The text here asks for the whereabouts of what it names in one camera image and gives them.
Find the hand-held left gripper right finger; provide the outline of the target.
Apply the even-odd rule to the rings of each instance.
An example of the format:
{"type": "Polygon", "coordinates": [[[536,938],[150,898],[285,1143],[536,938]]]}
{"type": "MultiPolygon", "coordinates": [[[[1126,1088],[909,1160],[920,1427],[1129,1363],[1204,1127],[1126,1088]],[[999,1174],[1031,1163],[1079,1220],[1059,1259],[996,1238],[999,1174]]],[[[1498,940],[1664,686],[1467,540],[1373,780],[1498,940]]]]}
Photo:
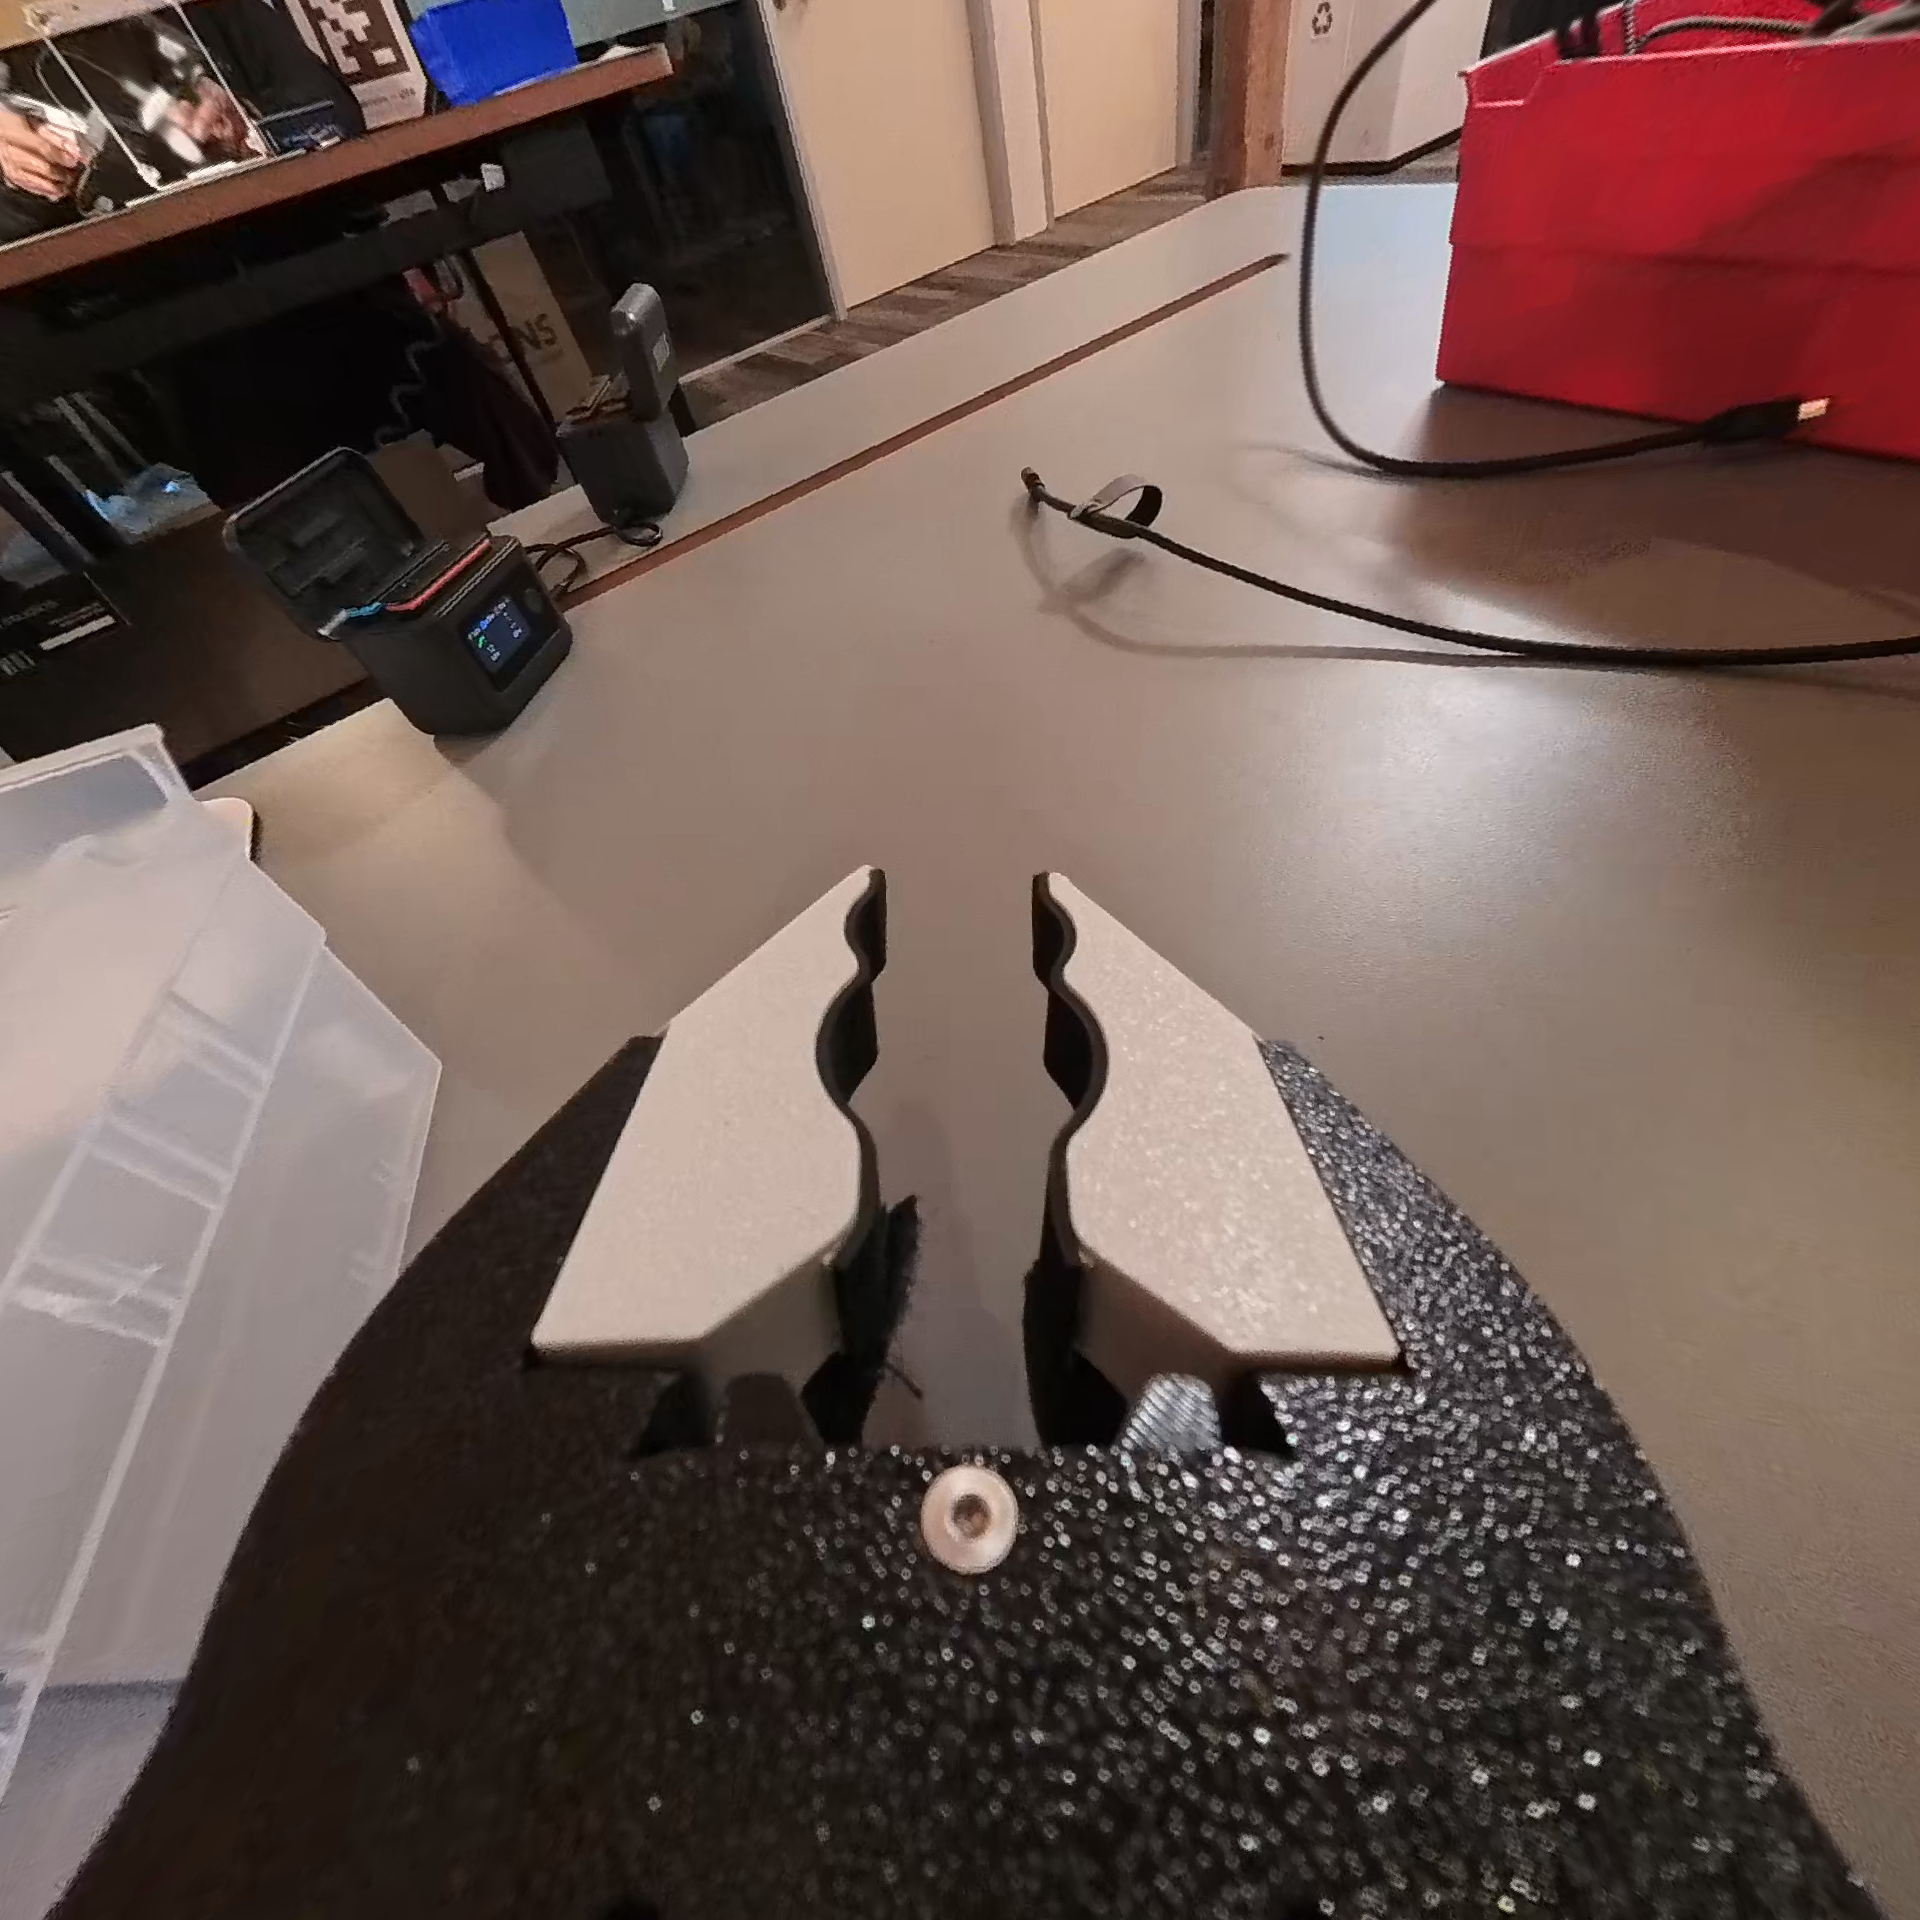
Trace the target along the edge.
{"type": "Polygon", "coordinates": [[[1403,1370],[1375,1284],[1254,1029],[1059,872],[1029,889],[1042,1066],[1067,1104],[1021,1290],[1039,1443],[1107,1446],[1155,1381],[1227,1444],[1266,1381],[1403,1370]]]}

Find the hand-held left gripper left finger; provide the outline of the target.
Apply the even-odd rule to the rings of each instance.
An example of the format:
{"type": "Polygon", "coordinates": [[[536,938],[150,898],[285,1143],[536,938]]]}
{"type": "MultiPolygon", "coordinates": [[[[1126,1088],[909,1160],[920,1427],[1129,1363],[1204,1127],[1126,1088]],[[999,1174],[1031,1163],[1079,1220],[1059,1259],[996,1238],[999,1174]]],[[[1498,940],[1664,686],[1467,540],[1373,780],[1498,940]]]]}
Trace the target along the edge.
{"type": "Polygon", "coordinates": [[[878,1063],[888,878],[856,867],[659,1033],[532,1330],[548,1365],[789,1388],[853,1444],[900,1327],[917,1217],[882,1201],[852,1097],[878,1063]]]}

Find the red plastic bin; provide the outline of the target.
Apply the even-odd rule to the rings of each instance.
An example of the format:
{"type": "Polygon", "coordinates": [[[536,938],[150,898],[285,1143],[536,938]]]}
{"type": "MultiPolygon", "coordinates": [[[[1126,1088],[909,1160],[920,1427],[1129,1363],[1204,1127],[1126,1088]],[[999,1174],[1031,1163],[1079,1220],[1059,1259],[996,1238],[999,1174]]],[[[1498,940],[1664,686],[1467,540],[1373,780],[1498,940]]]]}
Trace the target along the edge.
{"type": "Polygon", "coordinates": [[[1611,5],[1462,77],[1435,376],[1917,459],[1915,29],[1818,5],[1611,5]]]}

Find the clear plastic bin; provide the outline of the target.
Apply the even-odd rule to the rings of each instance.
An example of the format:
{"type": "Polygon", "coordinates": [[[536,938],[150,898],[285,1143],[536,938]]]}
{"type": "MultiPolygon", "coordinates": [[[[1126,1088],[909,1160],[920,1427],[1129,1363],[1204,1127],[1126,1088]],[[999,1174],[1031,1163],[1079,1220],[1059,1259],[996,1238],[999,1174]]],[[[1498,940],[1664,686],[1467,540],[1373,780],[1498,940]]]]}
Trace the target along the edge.
{"type": "Polygon", "coordinates": [[[1,780],[1,1778],[47,1689],[184,1678],[402,1266],[436,1057],[160,729],[1,780]]]}

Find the black power bank with display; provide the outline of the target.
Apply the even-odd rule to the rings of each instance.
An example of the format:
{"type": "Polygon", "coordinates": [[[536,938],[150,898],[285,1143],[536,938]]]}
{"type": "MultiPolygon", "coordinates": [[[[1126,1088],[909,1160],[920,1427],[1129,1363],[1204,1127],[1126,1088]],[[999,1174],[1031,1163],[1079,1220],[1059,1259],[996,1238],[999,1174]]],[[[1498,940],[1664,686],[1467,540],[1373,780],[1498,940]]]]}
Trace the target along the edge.
{"type": "Polygon", "coordinates": [[[430,535],[349,448],[228,514],[222,540],[299,634],[345,653],[427,737],[506,730],[571,649],[520,540],[430,535]]]}

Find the black power adapter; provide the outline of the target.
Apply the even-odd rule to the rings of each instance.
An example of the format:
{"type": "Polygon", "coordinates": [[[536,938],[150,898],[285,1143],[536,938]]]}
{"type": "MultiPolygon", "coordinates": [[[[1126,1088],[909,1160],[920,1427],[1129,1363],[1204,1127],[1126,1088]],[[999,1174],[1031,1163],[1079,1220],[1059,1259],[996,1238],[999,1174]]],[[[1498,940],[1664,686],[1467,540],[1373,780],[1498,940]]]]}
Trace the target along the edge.
{"type": "Polygon", "coordinates": [[[568,409],[555,446],[598,522],[625,545],[651,547],[687,482],[693,416],[659,292],[629,284],[607,326],[611,371],[568,409]]]}

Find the brown cardboard box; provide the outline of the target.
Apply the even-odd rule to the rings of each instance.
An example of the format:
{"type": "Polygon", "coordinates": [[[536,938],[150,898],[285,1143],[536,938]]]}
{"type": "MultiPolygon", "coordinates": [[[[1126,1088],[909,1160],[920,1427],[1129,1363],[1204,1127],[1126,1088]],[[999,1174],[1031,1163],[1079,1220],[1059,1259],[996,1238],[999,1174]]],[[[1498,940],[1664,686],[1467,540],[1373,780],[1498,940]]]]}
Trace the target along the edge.
{"type": "Polygon", "coordinates": [[[546,410],[563,420],[591,395],[598,374],[532,244],[522,234],[495,238],[475,249],[470,265],[453,266],[460,326],[523,395],[532,395],[527,374],[546,410]]]}

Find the white door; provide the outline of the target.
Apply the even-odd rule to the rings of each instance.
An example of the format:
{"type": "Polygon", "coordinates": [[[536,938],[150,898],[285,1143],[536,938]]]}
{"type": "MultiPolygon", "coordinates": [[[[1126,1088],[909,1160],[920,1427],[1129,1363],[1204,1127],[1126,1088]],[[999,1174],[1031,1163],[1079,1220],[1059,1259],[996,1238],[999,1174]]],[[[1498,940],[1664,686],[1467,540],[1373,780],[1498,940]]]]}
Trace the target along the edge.
{"type": "Polygon", "coordinates": [[[841,314],[996,240],[964,3],[764,13],[806,203],[841,314]]]}
{"type": "Polygon", "coordinates": [[[1051,219],[1194,160],[1199,3],[1034,3],[1028,11],[1051,219]]]}

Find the wooden desk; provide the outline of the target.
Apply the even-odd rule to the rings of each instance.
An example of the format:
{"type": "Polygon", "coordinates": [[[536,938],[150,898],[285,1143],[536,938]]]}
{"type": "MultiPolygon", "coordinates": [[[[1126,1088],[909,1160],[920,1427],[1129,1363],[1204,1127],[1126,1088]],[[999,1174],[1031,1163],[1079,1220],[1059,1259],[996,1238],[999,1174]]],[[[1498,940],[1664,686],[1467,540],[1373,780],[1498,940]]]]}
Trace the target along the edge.
{"type": "Polygon", "coordinates": [[[501,151],[616,98],[653,92],[676,77],[670,50],[647,44],[590,61],[489,100],[384,126],[331,146],[270,156],[157,192],[123,211],[20,238],[1,249],[1,292],[117,261],[181,234],[228,224],[323,191],[420,172],[441,156],[501,151]]]}

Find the white recycling bin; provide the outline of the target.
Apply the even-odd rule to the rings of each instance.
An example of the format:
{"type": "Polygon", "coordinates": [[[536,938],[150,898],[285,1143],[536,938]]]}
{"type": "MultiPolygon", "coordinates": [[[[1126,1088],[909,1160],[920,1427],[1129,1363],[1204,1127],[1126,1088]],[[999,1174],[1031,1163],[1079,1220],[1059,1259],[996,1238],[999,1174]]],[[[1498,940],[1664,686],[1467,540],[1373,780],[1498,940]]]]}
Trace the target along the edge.
{"type": "MultiPolygon", "coordinates": [[[[1282,165],[1302,174],[1334,97],[1410,3],[1296,3],[1283,64],[1282,165]]],[[[1438,3],[1399,38],[1342,113],[1328,165],[1396,162],[1462,129],[1466,72],[1477,64],[1495,5],[1438,3]]]]}

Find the blue plastic bin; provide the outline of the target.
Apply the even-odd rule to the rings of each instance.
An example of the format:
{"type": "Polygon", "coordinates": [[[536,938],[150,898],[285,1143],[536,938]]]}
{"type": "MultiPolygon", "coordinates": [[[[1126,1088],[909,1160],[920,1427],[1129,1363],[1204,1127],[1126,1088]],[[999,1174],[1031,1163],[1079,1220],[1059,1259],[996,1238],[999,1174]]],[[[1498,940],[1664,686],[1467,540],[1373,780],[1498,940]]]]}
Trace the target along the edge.
{"type": "Polygon", "coordinates": [[[434,5],[409,23],[408,38],[430,85],[455,108],[579,64],[562,3],[434,5]]]}

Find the black and white tag poster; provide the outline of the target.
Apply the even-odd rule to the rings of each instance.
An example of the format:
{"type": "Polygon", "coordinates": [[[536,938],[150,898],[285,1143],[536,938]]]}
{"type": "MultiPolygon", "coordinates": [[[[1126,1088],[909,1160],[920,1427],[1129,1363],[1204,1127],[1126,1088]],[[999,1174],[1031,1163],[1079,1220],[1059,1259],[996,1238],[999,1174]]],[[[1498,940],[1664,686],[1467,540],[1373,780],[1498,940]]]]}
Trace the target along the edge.
{"type": "Polygon", "coordinates": [[[427,77],[397,3],[284,3],[305,49],[348,87],[363,125],[385,131],[421,120],[427,77]]]}

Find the wooden post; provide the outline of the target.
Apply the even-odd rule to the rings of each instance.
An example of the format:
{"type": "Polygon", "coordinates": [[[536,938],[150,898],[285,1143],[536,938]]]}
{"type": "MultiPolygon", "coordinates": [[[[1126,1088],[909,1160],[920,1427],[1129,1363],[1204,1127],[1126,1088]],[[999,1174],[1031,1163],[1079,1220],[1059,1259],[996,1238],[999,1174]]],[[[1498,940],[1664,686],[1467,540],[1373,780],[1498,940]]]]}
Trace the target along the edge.
{"type": "Polygon", "coordinates": [[[1205,194],[1283,182],[1292,3],[1212,3],[1205,194]]]}

